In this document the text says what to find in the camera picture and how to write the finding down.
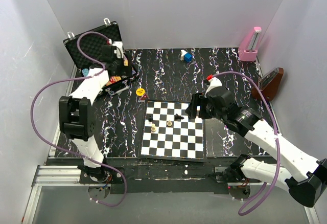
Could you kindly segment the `red yellow card deck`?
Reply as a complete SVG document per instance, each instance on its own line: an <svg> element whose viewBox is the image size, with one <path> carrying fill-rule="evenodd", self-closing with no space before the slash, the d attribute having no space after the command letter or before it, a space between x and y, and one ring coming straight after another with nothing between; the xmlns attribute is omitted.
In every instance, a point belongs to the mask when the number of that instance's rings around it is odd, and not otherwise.
<svg viewBox="0 0 327 224"><path fill-rule="evenodd" d="M122 78L120 76L112 76L109 78L108 82L106 83L106 86L110 86L118 81L120 81Z"/></svg>

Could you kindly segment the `black aluminium poker case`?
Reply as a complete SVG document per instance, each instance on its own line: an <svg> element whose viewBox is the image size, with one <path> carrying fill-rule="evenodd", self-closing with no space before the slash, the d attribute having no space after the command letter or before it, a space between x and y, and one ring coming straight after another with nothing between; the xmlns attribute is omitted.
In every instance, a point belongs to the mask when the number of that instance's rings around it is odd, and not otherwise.
<svg viewBox="0 0 327 224"><path fill-rule="evenodd" d="M93 32L92 34L82 37L79 47L77 47L77 40L80 35L74 35L72 32L68 32L68 38L63 41L63 44L80 72L85 68L102 67L83 56L81 52L84 52L87 56L104 63L109 76L109 65L118 59L112 43L114 41L122 41L119 25L116 21L110 21L108 18L105 18L102 26L94 28L91 31ZM124 48L123 54L123 59L128 59L131 64L132 74L130 76L120 76L122 79L110 86L106 86L105 84L99 92L99 96L104 94L113 96L127 90L131 86L131 83L139 77L136 66L132 64L131 57L124 51Z"/></svg>

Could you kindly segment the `yellow round button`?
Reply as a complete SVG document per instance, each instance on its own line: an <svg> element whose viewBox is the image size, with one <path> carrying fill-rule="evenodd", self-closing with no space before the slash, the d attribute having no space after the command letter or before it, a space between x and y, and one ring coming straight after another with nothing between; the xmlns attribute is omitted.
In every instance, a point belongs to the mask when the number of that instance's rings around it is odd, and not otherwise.
<svg viewBox="0 0 327 224"><path fill-rule="evenodd" d="M145 89L144 88L138 88L136 91L135 91L135 93L136 93L136 95L137 96L139 96L139 97L141 97L141 96L143 96L145 93L146 93L146 91L145 91Z"/></svg>

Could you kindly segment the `red triangle token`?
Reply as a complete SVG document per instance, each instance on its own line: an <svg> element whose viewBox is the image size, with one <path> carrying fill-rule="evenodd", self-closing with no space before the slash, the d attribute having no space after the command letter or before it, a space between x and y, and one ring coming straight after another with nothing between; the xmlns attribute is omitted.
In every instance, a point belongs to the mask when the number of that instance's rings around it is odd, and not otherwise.
<svg viewBox="0 0 327 224"><path fill-rule="evenodd" d="M139 102L145 102L149 99L149 96L147 94L143 94L140 98L139 98Z"/></svg>

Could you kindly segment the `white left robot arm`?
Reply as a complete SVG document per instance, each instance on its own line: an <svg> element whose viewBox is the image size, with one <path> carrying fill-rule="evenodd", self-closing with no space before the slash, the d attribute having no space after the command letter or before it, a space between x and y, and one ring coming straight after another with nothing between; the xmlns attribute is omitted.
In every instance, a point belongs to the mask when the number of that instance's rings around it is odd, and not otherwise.
<svg viewBox="0 0 327 224"><path fill-rule="evenodd" d="M127 68L128 75L131 73L121 41L104 45L102 54L108 69L96 76L95 74L102 68L91 68L87 79L74 92L59 99L60 131L77 146L80 154L86 157L83 159L84 164L78 168L97 183L105 182L109 177L109 171L89 160L106 163L94 136L96 120L92 105L111 76L123 75L123 68Z"/></svg>

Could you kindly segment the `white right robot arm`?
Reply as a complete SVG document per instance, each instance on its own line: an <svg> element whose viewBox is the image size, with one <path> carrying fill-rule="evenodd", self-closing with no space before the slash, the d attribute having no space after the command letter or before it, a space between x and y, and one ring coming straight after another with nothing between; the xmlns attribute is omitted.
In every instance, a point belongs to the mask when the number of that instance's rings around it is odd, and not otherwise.
<svg viewBox="0 0 327 224"><path fill-rule="evenodd" d="M186 114L190 119L221 120L229 130L263 148L282 166L276 170L273 165L243 155L230 166L235 181L253 178L272 182L275 173L278 173L276 185L309 208L326 190L326 159L318 160L301 151L281 134L275 135L274 129L252 108L238 106L228 89L214 87L206 93L193 94Z"/></svg>

